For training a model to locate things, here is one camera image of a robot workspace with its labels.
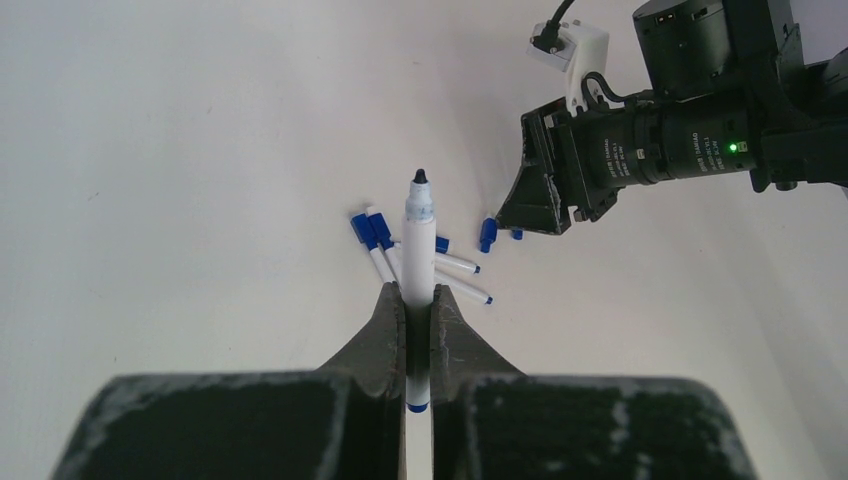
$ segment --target blue cap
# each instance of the blue cap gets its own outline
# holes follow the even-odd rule
[[[439,253],[448,253],[448,247],[450,247],[450,240],[445,237],[436,236],[436,251]]]
[[[483,220],[483,225],[480,228],[480,251],[489,253],[492,249],[492,244],[498,239],[498,224],[494,218]]]
[[[353,225],[353,231],[356,232],[359,243],[364,243],[368,250],[377,248],[377,235],[374,233],[367,215],[364,213],[356,215],[350,219],[350,224]]]
[[[392,242],[392,232],[389,231],[389,225],[382,213],[375,213],[368,217],[368,222],[371,223],[371,228],[374,230],[374,236],[383,247],[383,250],[388,250],[395,246]]]

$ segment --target black camera body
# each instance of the black camera body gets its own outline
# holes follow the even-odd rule
[[[746,171],[757,192],[848,182],[848,49],[805,66],[787,0],[651,0],[633,22],[652,90],[618,97],[593,72],[589,110],[560,99],[523,115],[501,228],[559,235],[572,217],[599,220],[622,188],[674,179]]]

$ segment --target white surface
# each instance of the white surface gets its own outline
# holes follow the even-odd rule
[[[45,477],[113,375],[318,366],[379,291],[349,214],[392,207],[399,228],[417,167],[497,296],[459,298],[463,313],[516,366],[695,378],[762,478],[848,475],[839,189],[628,188],[597,224],[475,253],[518,168],[519,116],[562,94],[524,54],[555,3],[3,3],[0,476]],[[810,7],[825,54],[848,45],[845,3]],[[612,32],[620,92],[648,86],[638,4],[573,10]]]

